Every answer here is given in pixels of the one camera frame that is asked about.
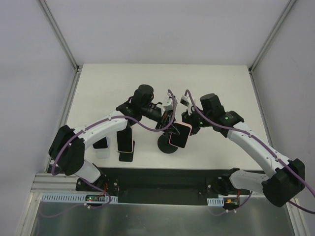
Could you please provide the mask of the pink-cased phone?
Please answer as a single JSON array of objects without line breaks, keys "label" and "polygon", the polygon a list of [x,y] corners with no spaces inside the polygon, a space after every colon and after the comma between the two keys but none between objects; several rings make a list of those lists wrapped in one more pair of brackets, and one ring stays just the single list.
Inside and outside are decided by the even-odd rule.
[{"label": "pink-cased phone", "polygon": [[175,134],[171,134],[170,135],[170,139],[169,139],[169,143],[171,145],[174,145],[178,148],[185,148],[186,144],[187,144],[187,140],[188,137],[190,136],[190,124],[184,123],[184,122],[179,122],[179,121],[175,121],[178,123],[181,123],[181,133],[180,135],[175,135]]}]

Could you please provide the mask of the black round-base phone stand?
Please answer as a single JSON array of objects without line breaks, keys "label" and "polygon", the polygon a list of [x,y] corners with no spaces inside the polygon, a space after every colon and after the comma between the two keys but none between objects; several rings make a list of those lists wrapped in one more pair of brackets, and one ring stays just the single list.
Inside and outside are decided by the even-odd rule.
[{"label": "black round-base phone stand", "polygon": [[169,143],[170,133],[164,132],[157,140],[159,150],[165,154],[175,153],[179,148]]}]

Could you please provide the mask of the beige-cased phone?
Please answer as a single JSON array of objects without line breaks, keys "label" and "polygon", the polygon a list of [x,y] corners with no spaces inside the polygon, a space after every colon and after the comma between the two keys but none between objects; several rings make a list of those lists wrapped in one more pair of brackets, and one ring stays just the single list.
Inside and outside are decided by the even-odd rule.
[{"label": "beige-cased phone", "polygon": [[121,153],[132,153],[133,152],[133,135],[132,128],[127,127],[124,130],[116,133],[117,137],[117,150]]}]

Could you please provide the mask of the lilac-cased phone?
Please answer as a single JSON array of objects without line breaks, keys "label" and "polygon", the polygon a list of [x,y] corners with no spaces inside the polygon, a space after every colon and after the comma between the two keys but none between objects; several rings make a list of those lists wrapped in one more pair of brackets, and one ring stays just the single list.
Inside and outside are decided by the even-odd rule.
[{"label": "lilac-cased phone", "polygon": [[93,144],[94,149],[107,149],[108,148],[108,140],[107,137],[100,139],[99,141]]}]

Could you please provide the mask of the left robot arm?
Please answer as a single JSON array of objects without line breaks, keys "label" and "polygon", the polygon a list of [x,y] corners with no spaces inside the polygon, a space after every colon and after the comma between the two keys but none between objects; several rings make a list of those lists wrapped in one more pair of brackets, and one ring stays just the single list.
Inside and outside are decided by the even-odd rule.
[{"label": "left robot arm", "polygon": [[163,103],[154,104],[153,99],[154,89],[143,84],[134,91],[133,96],[104,118],[81,127],[60,127],[48,151],[54,161],[51,174],[75,175],[93,191],[105,192],[106,176],[96,165],[85,159],[86,149],[134,124],[152,132],[171,129],[177,108],[175,95],[168,90]]}]

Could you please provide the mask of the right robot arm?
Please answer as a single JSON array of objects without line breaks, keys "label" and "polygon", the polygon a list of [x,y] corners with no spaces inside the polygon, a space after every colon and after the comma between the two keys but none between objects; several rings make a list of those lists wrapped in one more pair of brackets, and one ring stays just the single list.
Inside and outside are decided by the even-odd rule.
[{"label": "right robot arm", "polygon": [[298,158],[290,160],[261,141],[240,115],[224,110],[217,95],[202,96],[202,110],[189,92],[185,92],[180,102],[187,107],[182,120],[192,126],[193,135],[202,127],[212,127],[243,149],[263,170],[259,174],[232,168],[211,183],[214,192],[227,196],[238,189],[249,190],[282,207],[305,188],[304,163]]}]

